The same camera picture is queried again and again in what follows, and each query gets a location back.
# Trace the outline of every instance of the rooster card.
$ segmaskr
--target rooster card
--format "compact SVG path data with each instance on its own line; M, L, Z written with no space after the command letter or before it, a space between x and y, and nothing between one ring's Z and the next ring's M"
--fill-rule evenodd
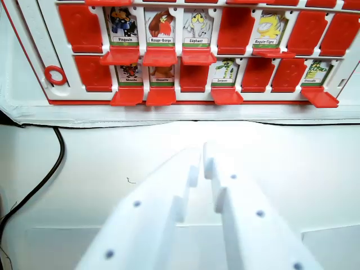
M175 46L175 17L167 8L145 9L145 23L148 46Z

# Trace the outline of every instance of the white table surface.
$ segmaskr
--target white table surface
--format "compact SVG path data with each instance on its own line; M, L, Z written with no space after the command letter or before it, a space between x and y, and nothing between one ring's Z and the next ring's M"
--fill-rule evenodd
M347 267L357 263L353 250L360 249L359 243L347 245L341 235L347 226L354 225L349 227L353 232L360 228L356 226L360 224L360 126L179 121L147 127L61 129L61 133L66 156L60 170L5 230L2 246L14 270L72 269L122 197L176 152L191 146L200 149L206 141L232 147L237 162L254 176L294 232L312 232L304 234L304 241L314 247L325 269L340 269L345 259ZM46 175L58 155L59 143L51 128L0 125L0 193L5 212ZM127 178L137 184L128 183ZM199 245L198 253L191 253L194 257L206 258L199 252L204 239L221 239L221 220L213 212L210 193L209 181L200 176L182 224L188 238L178 236L181 245ZM324 246L319 240L323 235L314 232L322 233L322 229L330 229L326 239L337 238L336 246L342 245L350 257L336 256L338 252L329 250L328 242ZM346 235L356 234L347 231ZM208 254L219 254L213 245L205 246ZM220 257L214 257L218 264ZM190 265L197 259L186 262ZM185 266L182 262L172 269Z

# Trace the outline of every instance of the elephant card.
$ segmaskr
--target elephant card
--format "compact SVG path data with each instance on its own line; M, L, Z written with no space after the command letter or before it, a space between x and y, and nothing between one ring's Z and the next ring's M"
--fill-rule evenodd
M185 8L183 26L184 47L209 47L214 19L206 9Z

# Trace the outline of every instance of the black cable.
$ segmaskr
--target black cable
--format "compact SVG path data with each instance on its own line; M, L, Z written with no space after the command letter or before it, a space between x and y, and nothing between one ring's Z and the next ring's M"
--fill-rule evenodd
M62 137L62 135L61 135L58 128L54 127L53 129L55 131L58 142L60 143L60 154L59 154L54 166L51 168L51 170L48 172L48 174L44 177L44 179L42 179L41 182L33 190L31 190L31 192L29 194L27 194L25 196L25 198L23 198L23 200L19 204L17 204L12 210L9 211L9 213L7 213L2 218L2 221L0 223L0 246L1 246L2 235L4 233L6 223L10 220L10 218L17 211L19 211L48 182L48 180L52 177L52 175L54 174L54 172L57 170L57 168L60 166L62 160L64 159L64 155L65 155L64 139L63 139L63 137ZM0 270L3 270L3 269L4 269L4 267L3 267L2 262L1 262L0 263Z

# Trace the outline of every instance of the owl card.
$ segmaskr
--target owl card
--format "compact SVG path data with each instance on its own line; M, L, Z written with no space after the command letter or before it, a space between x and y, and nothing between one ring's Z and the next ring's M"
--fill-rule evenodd
M256 28L253 48L278 48L286 25L287 18L284 12L263 11Z
M149 67L150 86L174 86L175 66Z
M103 8L110 45L138 46L136 17L127 7Z
M301 86L322 86L331 69L331 61L314 60L306 71Z
M120 86L142 86L142 66L133 63L129 66L116 66Z
M175 17L167 8L146 8L145 24L148 46L175 46Z
M213 22L206 9L185 8L182 46L209 47Z

